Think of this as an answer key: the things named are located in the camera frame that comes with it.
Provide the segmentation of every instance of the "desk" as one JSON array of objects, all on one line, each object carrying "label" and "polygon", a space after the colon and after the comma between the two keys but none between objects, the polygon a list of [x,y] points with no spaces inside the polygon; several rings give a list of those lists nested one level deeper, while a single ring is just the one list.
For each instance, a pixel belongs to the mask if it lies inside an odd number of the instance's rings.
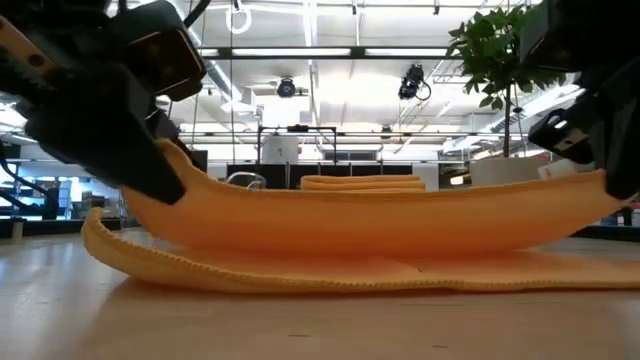
[{"label": "desk", "polygon": [[[544,250],[640,259],[615,241]],[[126,280],[69,235],[0,246],[0,319],[7,360],[640,358],[640,292],[190,292]]]}]

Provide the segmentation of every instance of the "security camera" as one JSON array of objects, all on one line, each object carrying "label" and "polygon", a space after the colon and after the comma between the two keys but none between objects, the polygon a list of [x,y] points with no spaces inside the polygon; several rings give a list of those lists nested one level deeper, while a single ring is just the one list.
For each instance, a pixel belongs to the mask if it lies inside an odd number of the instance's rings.
[{"label": "security camera", "polygon": [[293,84],[292,78],[283,78],[278,85],[278,96],[281,98],[290,98],[296,94],[296,86]]},{"label": "security camera", "polygon": [[429,89],[429,96],[426,98],[418,98],[419,100],[425,101],[431,97],[431,87],[424,81],[424,70],[422,70],[422,65],[411,65],[411,68],[407,71],[407,74],[402,78],[402,84],[400,85],[400,90],[398,91],[398,97],[402,100],[410,100],[414,97],[417,97],[418,91],[422,87],[427,87]]}]

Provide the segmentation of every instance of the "folded towel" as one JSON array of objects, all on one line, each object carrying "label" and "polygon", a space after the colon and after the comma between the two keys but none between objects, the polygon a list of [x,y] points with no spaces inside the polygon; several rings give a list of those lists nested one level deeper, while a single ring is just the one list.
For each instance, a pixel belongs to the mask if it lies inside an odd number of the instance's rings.
[{"label": "folded towel", "polygon": [[640,287],[638,262],[520,250],[619,208],[601,171],[444,193],[249,192],[209,179],[170,142],[158,146],[185,196],[166,205],[122,192],[148,231],[182,250],[127,243],[99,210],[83,227],[92,255],[147,281],[262,293]]},{"label": "folded towel", "polygon": [[425,184],[415,175],[375,175],[375,176],[303,176],[300,182],[302,191],[358,191],[393,192],[389,189],[416,189],[425,191]]}]

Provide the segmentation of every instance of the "wall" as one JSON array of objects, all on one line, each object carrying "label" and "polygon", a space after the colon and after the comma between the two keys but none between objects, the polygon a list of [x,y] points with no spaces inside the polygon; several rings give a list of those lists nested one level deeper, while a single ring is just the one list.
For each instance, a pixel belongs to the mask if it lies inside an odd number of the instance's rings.
[{"label": "wall", "polygon": [[227,164],[209,164],[207,167],[207,175],[212,179],[226,178]]},{"label": "wall", "polygon": [[438,152],[433,151],[433,145],[407,145],[395,153],[397,145],[387,145],[380,152],[379,158],[384,161],[393,160],[438,160]]},{"label": "wall", "polygon": [[420,176],[420,180],[427,185],[427,191],[435,192],[440,190],[438,164],[413,164],[413,174]]}]

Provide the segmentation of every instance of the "screw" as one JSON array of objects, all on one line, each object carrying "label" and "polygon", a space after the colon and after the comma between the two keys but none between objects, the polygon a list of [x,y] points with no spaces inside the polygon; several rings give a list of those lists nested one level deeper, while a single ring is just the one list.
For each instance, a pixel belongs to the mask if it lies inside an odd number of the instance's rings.
[{"label": "screw", "polygon": [[44,65],[44,58],[41,55],[33,54],[29,56],[29,64],[31,66],[40,67]]}]

